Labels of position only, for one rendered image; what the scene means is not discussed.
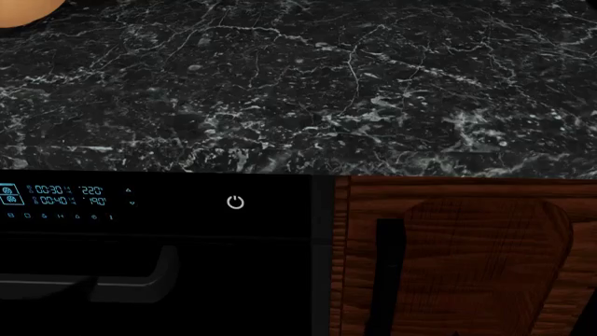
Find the brown wooden cabinet door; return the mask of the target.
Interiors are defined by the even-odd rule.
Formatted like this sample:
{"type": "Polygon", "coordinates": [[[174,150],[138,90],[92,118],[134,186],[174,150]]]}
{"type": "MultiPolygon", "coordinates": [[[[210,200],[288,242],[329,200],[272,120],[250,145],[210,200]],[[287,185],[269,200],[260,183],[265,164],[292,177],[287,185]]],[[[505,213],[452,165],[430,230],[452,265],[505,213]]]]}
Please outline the brown wooden cabinet door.
{"type": "Polygon", "coordinates": [[[381,264],[404,251],[390,332],[597,336],[597,180],[335,180],[329,336],[366,336],[381,264]]]}

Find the black built-in oven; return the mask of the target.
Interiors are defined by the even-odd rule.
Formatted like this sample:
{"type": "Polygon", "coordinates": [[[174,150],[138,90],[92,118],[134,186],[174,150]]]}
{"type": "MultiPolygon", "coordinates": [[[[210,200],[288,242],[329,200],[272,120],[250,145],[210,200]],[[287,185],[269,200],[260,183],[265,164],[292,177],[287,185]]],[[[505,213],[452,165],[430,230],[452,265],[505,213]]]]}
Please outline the black built-in oven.
{"type": "Polygon", "coordinates": [[[114,222],[0,217],[0,273],[88,280],[0,300],[0,336],[328,336],[331,175],[0,170],[0,183],[102,186],[139,203],[114,222]],[[178,251],[155,303],[89,301],[100,276],[149,276],[178,251]]]}

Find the tan round bowl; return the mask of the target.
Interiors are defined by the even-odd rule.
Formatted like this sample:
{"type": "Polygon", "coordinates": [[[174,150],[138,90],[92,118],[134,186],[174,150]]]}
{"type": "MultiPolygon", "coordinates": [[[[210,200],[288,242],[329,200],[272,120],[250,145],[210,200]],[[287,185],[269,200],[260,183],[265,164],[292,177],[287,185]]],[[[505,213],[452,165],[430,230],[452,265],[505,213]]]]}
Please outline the tan round bowl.
{"type": "Polygon", "coordinates": [[[44,19],[66,0],[0,0],[0,28],[21,27],[44,19]]]}

